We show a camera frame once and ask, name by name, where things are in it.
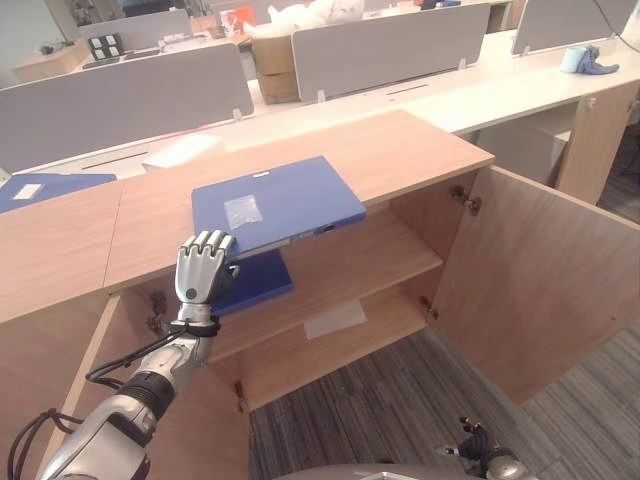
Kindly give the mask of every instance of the blue folder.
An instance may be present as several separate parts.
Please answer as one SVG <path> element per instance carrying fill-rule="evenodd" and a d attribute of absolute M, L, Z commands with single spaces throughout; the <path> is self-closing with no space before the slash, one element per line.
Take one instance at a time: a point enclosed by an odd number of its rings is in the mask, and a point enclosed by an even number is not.
<path fill-rule="evenodd" d="M 191 194 L 195 231 L 220 229 L 244 258 L 361 221 L 366 209 L 324 157 L 283 165 Z"/>
<path fill-rule="evenodd" d="M 9 181 L 0 188 L 0 213 L 114 180 L 116 180 L 115 175 L 97 173 L 78 173 L 71 175 L 60 173 L 21 173 L 13 175 Z M 31 198 L 15 199 L 14 197 L 18 192 L 28 184 L 42 185 L 42 187 L 40 187 Z"/>
<path fill-rule="evenodd" d="M 314 157 L 191 194 L 195 231 L 224 230 L 240 266 L 231 294 L 215 305 L 224 316 L 290 291 L 277 247 L 361 221 L 366 209 L 324 157 Z"/>

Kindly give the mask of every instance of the open cabinet door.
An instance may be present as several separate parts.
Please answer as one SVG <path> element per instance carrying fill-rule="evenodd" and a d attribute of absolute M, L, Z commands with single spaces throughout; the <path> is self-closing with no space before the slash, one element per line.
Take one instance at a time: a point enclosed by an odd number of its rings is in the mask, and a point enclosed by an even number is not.
<path fill-rule="evenodd" d="M 86 382 L 84 375 L 92 366 L 155 340 L 147 327 L 147 319 L 153 316 L 148 302 L 133 290 L 109 298 L 62 411 L 85 418 L 113 393 L 107 387 Z M 109 376 L 126 380 L 138 363 Z M 56 430 L 41 469 L 63 441 L 64 434 Z M 246 409 L 240 411 L 235 393 L 204 365 L 158 422 L 146 451 L 151 460 L 151 480 L 248 480 L 249 415 Z"/>
<path fill-rule="evenodd" d="M 432 325 L 523 403 L 640 317 L 640 227 L 498 167 L 471 197 Z"/>

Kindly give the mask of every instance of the white paper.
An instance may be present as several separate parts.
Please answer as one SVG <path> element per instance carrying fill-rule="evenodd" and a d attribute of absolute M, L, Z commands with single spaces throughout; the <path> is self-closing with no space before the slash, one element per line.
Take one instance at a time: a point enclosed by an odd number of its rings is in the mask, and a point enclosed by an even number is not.
<path fill-rule="evenodd" d="M 18 193 L 13 197 L 14 200 L 30 200 L 36 193 L 43 187 L 41 183 L 27 183 L 20 189 Z"/>
<path fill-rule="evenodd" d="M 367 321 L 360 302 L 350 302 L 304 322 L 307 340 L 338 332 Z"/>

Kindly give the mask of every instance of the black cable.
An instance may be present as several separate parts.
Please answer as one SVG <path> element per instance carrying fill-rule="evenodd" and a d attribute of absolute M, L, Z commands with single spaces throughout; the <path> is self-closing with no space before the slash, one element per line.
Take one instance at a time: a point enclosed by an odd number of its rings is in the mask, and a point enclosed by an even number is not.
<path fill-rule="evenodd" d="M 105 377 L 104 375 L 120 367 L 127 368 L 131 366 L 133 362 L 144 357 L 148 353 L 151 353 L 154 350 L 157 350 L 158 348 L 164 347 L 168 343 L 173 342 L 182 334 L 186 333 L 188 331 L 188 328 L 189 328 L 188 324 L 184 325 L 179 330 L 168 333 L 164 337 L 154 342 L 151 342 L 150 344 L 145 345 L 144 347 L 139 348 L 138 350 L 135 350 L 129 353 L 128 355 L 125 355 L 123 357 L 107 362 L 104 365 L 100 365 L 99 367 L 94 368 L 89 373 L 87 373 L 85 378 L 89 382 L 98 383 L 100 385 L 106 385 L 107 387 L 113 388 L 114 390 L 119 390 L 120 387 L 124 385 L 124 383 L 116 378 L 109 378 L 109 377 Z M 33 439 L 38 433 L 38 430 L 40 430 L 40 427 L 42 427 L 44 422 L 46 422 L 49 418 L 53 421 L 53 423 L 57 428 L 59 428 L 60 430 L 68 434 L 73 433 L 73 430 L 71 430 L 69 427 L 64 425 L 62 423 L 62 420 L 73 422 L 73 423 L 82 423 L 82 420 L 72 417 L 70 415 L 65 415 L 64 413 L 60 413 L 56 411 L 55 408 L 51 408 L 48 411 L 38 415 L 38 417 L 36 417 L 32 422 L 30 422 L 26 427 L 24 427 L 20 431 L 20 433 L 18 433 L 15 440 L 13 441 L 13 444 L 11 445 L 11 450 L 9 451 L 9 457 L 7 459 L 7 477 L 9 480 L 20 480 L 20 476 L 22 475 L 22 468 L 27 459 L 29 449 L 31 448 L 31 443 L 33 442 Z M 25 435 L 27 435 L 27 438 L 24 441 L 24 445 L 22 446 L 22 450 L 20 451 L 20 455 L 18 456 L 18 462 L 16 463 L 14 468 L 14 460 L 15 460 L 16 452 L 18 450 L 18 446 L 20 445 L 20 442 L 22 441 L 22 438 Z"/>
<path fill-rule="evenodd" d="M 119 390 L 122 387 L 123 382 L 117 380 L 115 378 L 104 377 L 109 372 L 112 372 L 118 368 L 124 367 L 127 368 L 131 366 L 133 362 L 144 357 L 148 353 L 157 350 L 160 347 L 164 347 L 168 343 L 173 342 L 180 335 L 187 331 L 187 326 L 182 327 L 180 330 L 172 333 L 168 333 L 164 337 L 155 340 L 154 342 L 145 345 L 134 352 L 129 353 L 123 357 L 117 358 L 110 362 L 105 363 L 104 365 L 100 365 L 99 367 L 94 368 L 89 373 L 85 375 L 85 378 L 89 382 L 97 383 L 100 385 L 105 385 L 107 387 L 113 388 L 114 390 Z"/>
<path fill-rule="evenodd" d="M 31 444 L 33 443 L 33 439 L 36 434 L 40 430 L 40 427 L 46 422 L 48 419 L 53 420 L 54 425 L 62 430 L 65 433 L 73 433 L 69 427 L 62 423 L 62 420 L 72 422 L 72 423 L 82 423 L 82 420 L 79 418 L 72 417 L 70 415 L 65 415 L 64 413 L 58 412 L 55 408 L 50 408 L 48 411 L 41 413 L 34 420 L 29 422 L 29 424 L 24 427 L 20 433 L 16 436 L 15 440 L 11 444 L 11 449 L 9 450 L 9 457 L 7 459 L 7 478 L 8 480 L 20 480 L 22 476 L 22 469 L 24 468 L 24 464 L 27 460 L 27 455 L 29 454 L 29 449 L 31 448 Z M 20 455 L 18 456 L 18 461 L 15 463 L 14 461 L 16 457 L 16 453 L 18 451 L 18 446 L 22 441 L 22 438 L 27 435 L 27 438 L 24 441 L 22 449 L 20 451 Z"/>
<path fill-rule="evenodd" d="M 607 14 L 604 13 L 604 10 L 600 6 L 600 3 L 598 3 L 598 0 L 593 0 L 593 3 L 595 3 L 596 7 L 598 7 L 598 10 L 600 10 L 600 14 L 602 15 L 602 18 L 604 18 L 604 21 L 607 23 L 607 26 L 609 27 L 609 30 L 611 30 L 613 33 L 615 33 L 616 37 L 618 37 L 620 39 L 620 41 L 622 43 L 624 43 L 627 47 L 629 47 L 631 50 L 633 50 L 634 52 L 640 53 L 640 50 L 638 50 L 636 47 L 634 47 L 629 42 L 627 42 L 624 38 L 622 38 L 622 35 L 620 35 L 618 32 L 616 32 L 615 28 L 613 28 L 613 26 L 611 25 L 611 22 L 607 18 Z"/>

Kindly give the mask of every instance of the robot finger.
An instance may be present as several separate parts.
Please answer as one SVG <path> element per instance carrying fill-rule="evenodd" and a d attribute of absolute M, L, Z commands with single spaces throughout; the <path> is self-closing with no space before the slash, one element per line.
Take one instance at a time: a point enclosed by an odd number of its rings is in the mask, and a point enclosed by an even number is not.
<path fill-rule="evenodd" d="M 188 255 L 189 254 L 189 248 L 191 248 L 191 245 L 193 244 L 195 239 L 196 239 L 195 235 L 191 235 L 189 238 L 187 238 L 187 240 L 180 247 L 180 253 Z"/>
<path fill-rule="evenodd" d="M 214 256 L 224 236 L 225 233 L 222 230 L 216 230 L 213 232 L 205 244 L 206 252 L 203 253 Z"/>
<path fill-rule="evenodd" d="M 207 241 L 207 238 L 209 238 L 209 232 L 207 230 L 200 232 L 191 244 L 189 251 L 191 252 L 194 248 L 197 248 L 198 253 L 202 253 L 204 243 Z"/>
<path fill-rule="evenodd" d="M 216 253 L 220 252 L 223 255 L 229 253 L 229 249 L 231 248 L 231 245 L 233 245 L 234 240 L 235 239 L 233 238 L 233 235 L 225 233 L 224 238 L 220 241 L 220 245 L 218 245 L 218 250 L 216 251 Z"/>

